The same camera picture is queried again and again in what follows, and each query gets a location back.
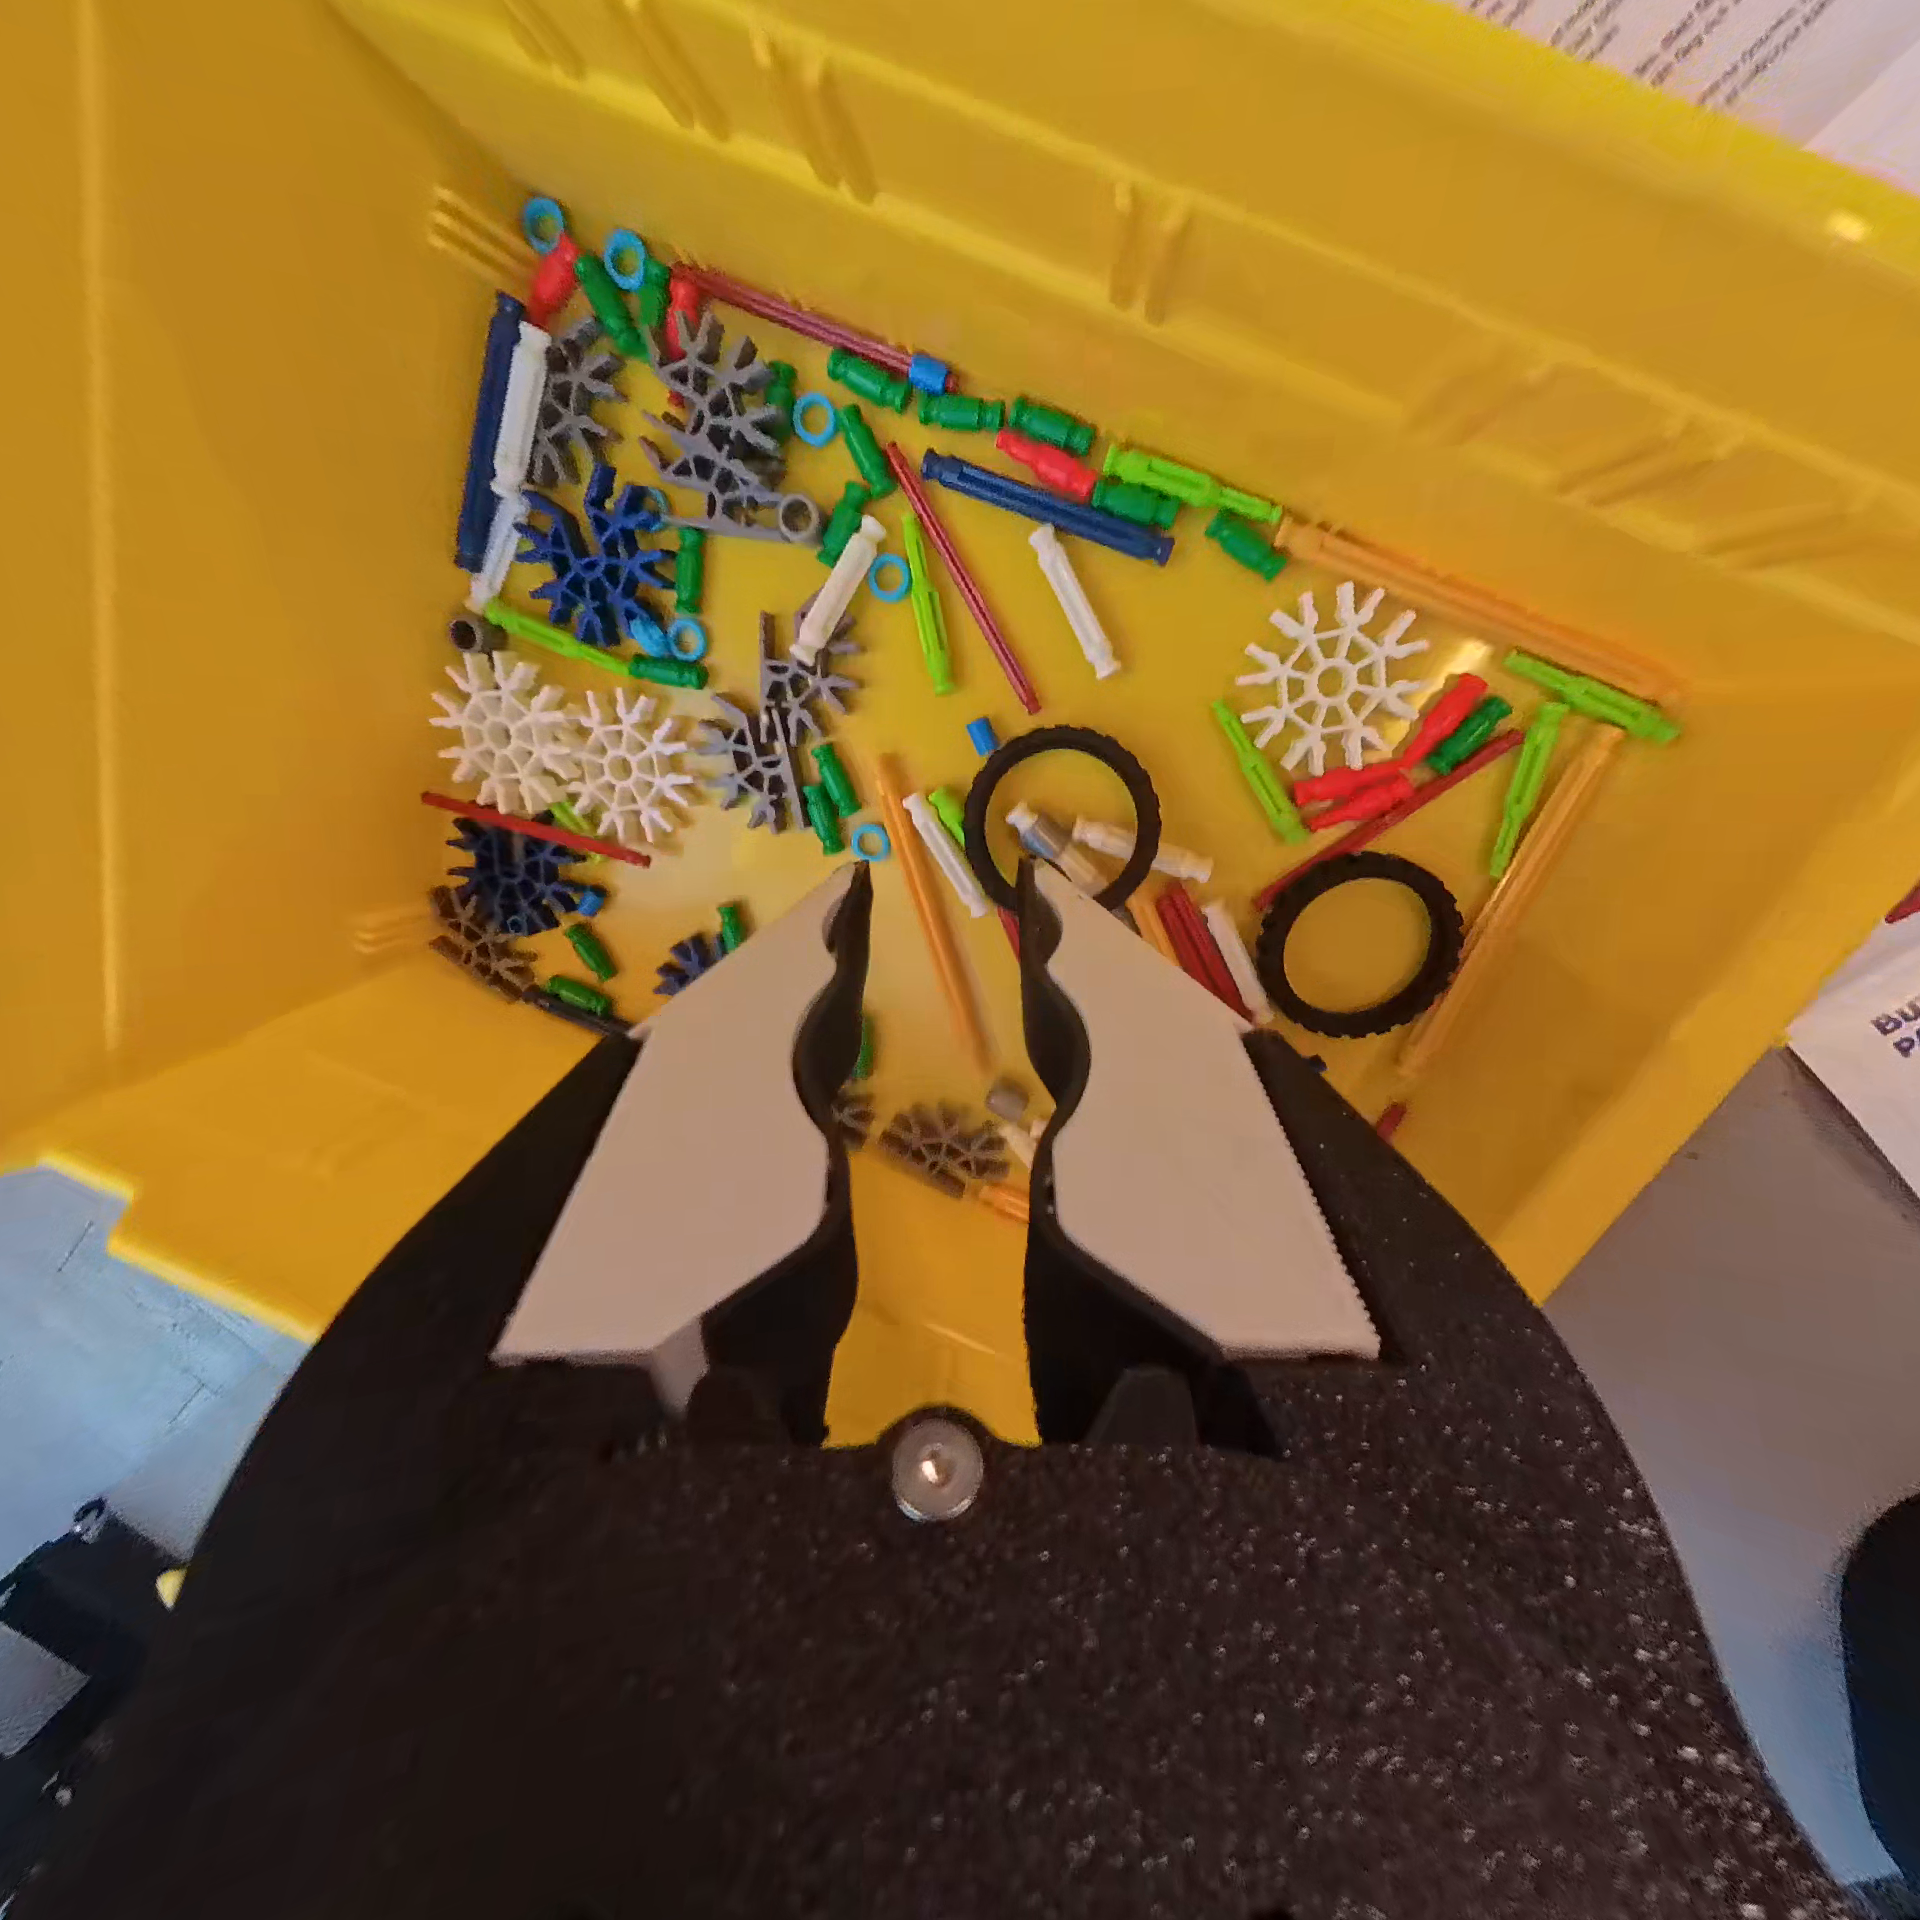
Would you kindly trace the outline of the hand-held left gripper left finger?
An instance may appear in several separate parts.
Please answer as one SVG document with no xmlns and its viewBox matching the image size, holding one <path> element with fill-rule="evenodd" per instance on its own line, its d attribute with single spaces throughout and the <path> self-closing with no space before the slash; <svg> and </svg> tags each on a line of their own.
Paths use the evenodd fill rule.
<svg viewBox="0 0 1920 1920">
<path fill-rule="evenodd" d="M 826 1440 L 856 1296 L 832 1104 L 870 939 L 874 881 L 847 863 L 632 1032 L 494 1362 L 638 1364 L 675 1418 L 709 1379 L 742 1377 L 784 1436 Z"/>
</svg>

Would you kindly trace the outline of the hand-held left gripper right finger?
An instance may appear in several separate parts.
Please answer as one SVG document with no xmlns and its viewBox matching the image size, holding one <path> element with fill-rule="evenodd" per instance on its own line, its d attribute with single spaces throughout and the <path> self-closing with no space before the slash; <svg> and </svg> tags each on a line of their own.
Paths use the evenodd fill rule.
<svg viewBox="0 0 1920 1920">
<path fill-rule="evenodd" d="M 1380 1328 L 1262 1080 L 1262 1035 L 1112 912 L 1024 867 L 1021 1024 L 1051 1097 L 1028 1200 L 1040 1440 L 1270 1450 L 1254 1371 L 1380 1361 Z"/>
</svg>

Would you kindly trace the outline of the pile of toy pieces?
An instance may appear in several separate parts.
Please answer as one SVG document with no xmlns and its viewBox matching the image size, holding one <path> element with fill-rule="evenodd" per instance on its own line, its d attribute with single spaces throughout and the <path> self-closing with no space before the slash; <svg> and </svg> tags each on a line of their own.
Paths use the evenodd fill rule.
<svg viewBox="0 0 1920 1920">
<path fill-rule="evenodd" d="M 1270 502 L 1038 401 L 888 369 L 826 323 L 723 292 L 816 340 L 803 392 L 632 232 L 583 252 L 530 199 L 527 297 L 487 330 L 455 560 L 469 593 L 432 726 L 452 793 L 432 951 L 485 992 L 623 1033 L 621 960 L 651 1016 L 749 932 L 765 894 L 716 902 L 696 808 L 828 863 L 904 864 L 927 960 L 880 974 L 882 1040 L 918 1042 L 938 992 L 995 1080 L 970 937 L 958 739 L 1011 760 L 1019 727 L 1068 760 L 1092 735 L 1159 793 L 1159 852 L 1119 919 L 1237 1018 L 1309 1051 L 1372 1049 L 1356 1083 L 1391 1139 L 1434 1055 L 1386 1038 L 1517 955 L 1485 915 L 1544 881 L 1624 742 L 1677 723 L 1536 623 L 1386 560 Z"/>
</svg>

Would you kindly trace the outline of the large yellow plastic bin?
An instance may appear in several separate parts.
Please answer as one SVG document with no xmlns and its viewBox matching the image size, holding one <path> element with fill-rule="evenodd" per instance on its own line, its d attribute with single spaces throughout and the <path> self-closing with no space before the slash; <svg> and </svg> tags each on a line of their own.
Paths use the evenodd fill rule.
<svg viewBox="0 0 1920 1920">
<path fill-rule="evenodd" d="M 1262 583 L 940 492 L 1042 726 L 1238 912 L 1270 608 L 1574 718 L 1440 1040 L 1334 1047 L 1544 1302 L 1916 872 L 1916 194 L 1461 6 L 4 6 L 4 1155 L 316 1336 L 584 1035 L 429 953 L 452 540 L 527 194 L 1275 498 Z"/>
</svg>

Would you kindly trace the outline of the dark cloth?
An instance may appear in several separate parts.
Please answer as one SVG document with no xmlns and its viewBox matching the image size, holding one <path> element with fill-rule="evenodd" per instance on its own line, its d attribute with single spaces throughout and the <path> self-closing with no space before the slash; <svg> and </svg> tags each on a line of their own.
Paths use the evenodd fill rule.
<svg viewBox="0 0 1920 1920">
<path fill-rule="evenodd" d="M 1917 1888 L 1917 1496 L 1862 1530 L 1839 1572 L 1837 1622 L 1862 1810 Z"/>
</svg>

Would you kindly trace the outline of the white printed instruction sheet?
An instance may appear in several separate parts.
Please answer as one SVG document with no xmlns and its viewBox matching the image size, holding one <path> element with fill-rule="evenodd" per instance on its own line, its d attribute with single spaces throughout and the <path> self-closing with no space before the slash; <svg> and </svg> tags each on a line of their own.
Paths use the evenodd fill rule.
<svg viewBox="0 0 1920 1920">
<path fill-rule="evenodd" d="M 1667 99 L 1917 192 L 1916 3 L 1461 3 Z M 1908 891 L 1788 1033 L 1789 1056 L 1917 1188 L 1917 916 Z"/>
</svg>

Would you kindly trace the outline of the black wheeled frame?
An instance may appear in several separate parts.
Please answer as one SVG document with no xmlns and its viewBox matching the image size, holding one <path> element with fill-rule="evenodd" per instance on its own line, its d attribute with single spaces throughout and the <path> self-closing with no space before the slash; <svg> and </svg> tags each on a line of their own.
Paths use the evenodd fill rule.
<svg viewBox="0 0 1920 1920">
<path fill-rule="evenodd" d="M 55 1666 L 47 1681 L 59 1694 L 52 1706 L 22 1706 L 22 1732 L 4 1735 L 6 1822 L 51 1802 L 127 1706 L 172 1617 L 160 1596 L 172 1566 L 162 1548 L 95 1497 L 4 1572 L 4 1633 Z"/>
</svg>

